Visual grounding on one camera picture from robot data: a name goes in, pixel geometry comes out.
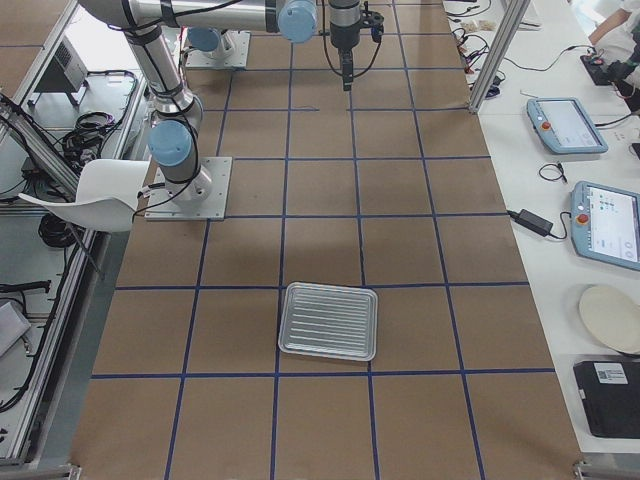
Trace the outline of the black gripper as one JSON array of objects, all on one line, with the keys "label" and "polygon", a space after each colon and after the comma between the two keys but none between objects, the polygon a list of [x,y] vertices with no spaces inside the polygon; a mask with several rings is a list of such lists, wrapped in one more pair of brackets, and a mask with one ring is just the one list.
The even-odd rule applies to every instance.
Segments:
[{"label": "black gripper", "polygon": [[330,39],[340,52],[341,78],[344,91],[350,91],[354,81],[354,62],[352,49],[360,41],[360,21],[349,25],[338,25],[330,21]]}]

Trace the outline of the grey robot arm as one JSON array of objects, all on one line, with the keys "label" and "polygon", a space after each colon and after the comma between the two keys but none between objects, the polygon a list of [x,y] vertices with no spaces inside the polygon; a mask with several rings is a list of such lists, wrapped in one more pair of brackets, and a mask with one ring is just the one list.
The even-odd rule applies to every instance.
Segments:
[{"label": "grey robot arm", "polygon": [[202,106],[165,42],[162,29],[249,30],[279,33],[304,43],[317,25],[329,29],[344,90],[355,78],[353,50],[367,26],[368,12],[358,1],[84,1],[82,7],[126,38],[154,96],[157,122],[149,149],[160,167],[170,199],[188,201],[204,194],[197,135]]},{"label": "grey robot arm", "polygon": [[192,48],[204,52],[212,58],[226,58],[234,51],[234,43],[226,29],[211,27],[190,27],[187,39]]}]

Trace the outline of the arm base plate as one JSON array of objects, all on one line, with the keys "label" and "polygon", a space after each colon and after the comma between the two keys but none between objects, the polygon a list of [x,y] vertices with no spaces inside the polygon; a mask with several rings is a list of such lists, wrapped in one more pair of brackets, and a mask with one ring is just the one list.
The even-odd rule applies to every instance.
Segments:
[{"label": "arm base plate", "polygon": [[199,175],[174,200],[173,194],[181,186],[168,183],[169,189],[151,191],[150,208],[144,211],[148,221],[195,221],[211,219],[223,221],[229,193],[233,159],[231,157],[202,157]]},{"label": "arm base plate", "polygon": [[196,70],[243,70],[246,68],[250,33],[248,31],[227,30],[228,37],[234,43],[233,53],[226,58],[212,58],[204,52],[191,47],[186,40],[184,64],[187,69]]}]

